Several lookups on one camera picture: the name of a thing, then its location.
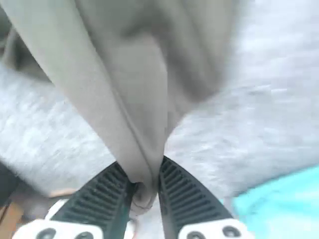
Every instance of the turquoise object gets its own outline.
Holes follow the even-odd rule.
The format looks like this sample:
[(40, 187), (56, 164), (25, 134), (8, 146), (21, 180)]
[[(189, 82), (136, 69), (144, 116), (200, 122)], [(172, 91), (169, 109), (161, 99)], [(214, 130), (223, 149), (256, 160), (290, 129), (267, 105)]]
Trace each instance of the turquoise object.
[(256, 239), (319, 239), (319, 166), (251, 189), (234, 206)]

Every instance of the black object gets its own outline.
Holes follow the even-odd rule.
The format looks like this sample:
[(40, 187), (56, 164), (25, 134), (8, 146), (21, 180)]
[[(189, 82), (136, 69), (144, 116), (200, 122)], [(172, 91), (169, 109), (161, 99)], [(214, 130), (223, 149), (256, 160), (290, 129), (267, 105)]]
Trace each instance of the black object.
[(77, 235), (75, 239), (93, 239), (93, 235), (89, 232), (84, 232)]
[(166, 239), (178, 238), (180, 229), (188, 224), (232, 218), (207, 188), (167, 157), (159, 176), (159, 202)]
[(105, 239), (123, 239), (135, 187), (115, 162), (77, 191), (52, 220), (96, 225)]
[(56, 234), (56, 230), (53, 228), (47, 228), (39, 232), (36, 239), (53, 239)]
[(223, 233), (227, 238), (238, 238), (241, 236), (240, 232), (237, 228), (234, 228), (232, 226), (224, 227)]
[(0, 162), (0, 208), (5, 205), (21, 180)]
[(187, 239), (206, 239), (206, 237), (200, 232), (191, 232), (187, 235)]
[[(178, 238), (180, 229), (188, 224), (232, 218), (208, 189), (167, 157), (159, 176), (166, 239)], [(136, 184), (129, 181), (115, 162), (76, 192), (52, 220), (96, 225), (102, 229), (104, 239), (123, 239), (135, 189)], [(189, 239), (205, 239), (200, 232), (193, 233), (197, 234), (189, 235)]]

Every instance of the turquoise fabric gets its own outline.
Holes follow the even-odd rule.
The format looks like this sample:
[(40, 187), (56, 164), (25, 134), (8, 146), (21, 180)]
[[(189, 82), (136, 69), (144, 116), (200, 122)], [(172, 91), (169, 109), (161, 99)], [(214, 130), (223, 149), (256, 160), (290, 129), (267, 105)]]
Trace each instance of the turquoise fabric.
[(234, 206), (257, 239), (319, 239), (319, 166), (251, 189)]

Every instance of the gray carpet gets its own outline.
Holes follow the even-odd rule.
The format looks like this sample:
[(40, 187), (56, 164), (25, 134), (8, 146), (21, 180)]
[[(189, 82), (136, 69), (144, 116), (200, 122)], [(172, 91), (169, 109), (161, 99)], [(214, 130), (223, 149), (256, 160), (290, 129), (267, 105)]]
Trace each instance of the gray carpet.
[[(166, 155), (220, 199), (319, 163), (319, 1), (256, 0), (242, 11), (222, 91), (189, 114)], [(45, 80), (0, 66), (0, 155), (43, 192), (79, 188), (114, 161)], [(163, 238), (158, 202), (141, 238)]]

